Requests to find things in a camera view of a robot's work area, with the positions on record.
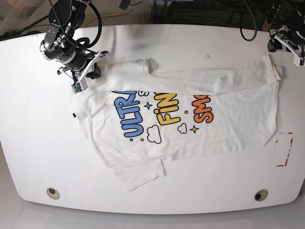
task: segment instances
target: yellow cable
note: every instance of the yellow cable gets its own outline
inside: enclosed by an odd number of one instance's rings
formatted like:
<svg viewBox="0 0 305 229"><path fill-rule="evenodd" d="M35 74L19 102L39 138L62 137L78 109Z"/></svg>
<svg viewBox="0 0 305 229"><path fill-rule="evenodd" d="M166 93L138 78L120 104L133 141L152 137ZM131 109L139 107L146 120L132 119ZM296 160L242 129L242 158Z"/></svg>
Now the yellow cable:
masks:
<svg viewBox="0 0 305 229"><path fill-rule="evenodd" d="M124 13L125 11L121 11L119 13L115 13L115 14L109 14L109 15L104 15L104 16L101 16L101 18L108 18L108 17L115 17L115 16L119 16L121 15L122 13ZM94 17L94 18L91 18L87 21L84 22L84 27L88 26L90 23L92 23L93 21L97 20L97 17Z"/></svg>

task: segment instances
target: white t-shirt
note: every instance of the white t-shirt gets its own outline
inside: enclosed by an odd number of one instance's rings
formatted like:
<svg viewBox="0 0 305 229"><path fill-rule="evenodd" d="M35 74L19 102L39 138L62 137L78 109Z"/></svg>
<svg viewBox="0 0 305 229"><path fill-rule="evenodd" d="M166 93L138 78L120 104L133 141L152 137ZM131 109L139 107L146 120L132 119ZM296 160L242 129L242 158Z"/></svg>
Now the white t-shirt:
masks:
<svg viewBox="0 0 305 229"><path fill-rule="evenodd" d="M276 131L280 77L268 56L233 69L149 73L149 60L100 68L71 104L128 190L165 176L163 159L264 146Z"/></svg>

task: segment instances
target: star graphic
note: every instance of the star graphic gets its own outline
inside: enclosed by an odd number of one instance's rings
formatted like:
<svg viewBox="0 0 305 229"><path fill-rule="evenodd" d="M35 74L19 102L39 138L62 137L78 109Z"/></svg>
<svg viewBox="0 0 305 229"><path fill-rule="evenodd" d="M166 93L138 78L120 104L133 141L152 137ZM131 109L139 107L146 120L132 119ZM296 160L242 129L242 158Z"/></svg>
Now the star graphic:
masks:
<svg viewBox="0 0 305 229"><path fill-rule="evenodd" d="M147 104L145 105L145 107L147 107L148 110L149 110L149 108L150 108L151 106L152 106L152 105L149 104L148 102L147 102Z"/></svg>
<svg viewBox="0 0 305 229"><path fill-rule="evenodd" d="M195 125L193 125L193 128L190 129L190 130L193 130L194 131L194 134L196 134L196 130L198 130L199 128L196 128Z"/></svg>

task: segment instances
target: white tabletop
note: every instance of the white tabletop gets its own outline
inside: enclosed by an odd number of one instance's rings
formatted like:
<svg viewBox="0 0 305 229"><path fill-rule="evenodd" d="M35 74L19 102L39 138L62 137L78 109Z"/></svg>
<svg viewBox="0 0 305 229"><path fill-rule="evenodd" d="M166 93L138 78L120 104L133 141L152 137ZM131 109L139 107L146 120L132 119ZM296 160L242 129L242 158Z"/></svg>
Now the white tabletop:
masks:
<svg viewBox="0 0 305 229"><path fill-rule="evenodd" d="M75 38L94 39L96 28ZM187 214L259 208L293 201L305 177L305 78L290 53L273 54L283 66L279 90L279 132L293 132L285 167L285 143L276 134L260 148L178 161L165 161L168 176L128 192L102 164L78 129L69 104L69 81L56 75L56 62L39 53L44 34L0 42L0 141L18 194L25 200L67 208L140 213ZM154 60L157 72L236 67L268 54L268 34L244 41L237 29L195 25L103 27L94 50L109 50L103 62ZM61 198L46 194L52 187ZM267 189L266 200L254 195Z"/></svg>

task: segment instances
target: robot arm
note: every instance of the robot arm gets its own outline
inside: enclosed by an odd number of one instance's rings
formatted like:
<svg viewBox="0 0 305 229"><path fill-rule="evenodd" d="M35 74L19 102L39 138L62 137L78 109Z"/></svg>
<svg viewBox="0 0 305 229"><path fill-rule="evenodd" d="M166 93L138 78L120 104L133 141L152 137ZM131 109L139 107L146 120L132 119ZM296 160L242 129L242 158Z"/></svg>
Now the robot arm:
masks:
<svg viewBox="0 0 305 229"><path fill-rule="evenodd" d="M91 79L101 77L101 71L96 62L100 57L109 54L108 51L89 50L101 36L102 19L91 0L58 0L54 5L50 0L49 2L52 6L49 13L50 25L41 42L41 53L45 59L55 60L65 65L57 71L57 74L71 70L74 81L73 91L82 92L88 88L85 77ZM98 34L92 43L87 37L76 41L73 39L74 31L84 22L87 5L93 9L99 21Z"/></svg>

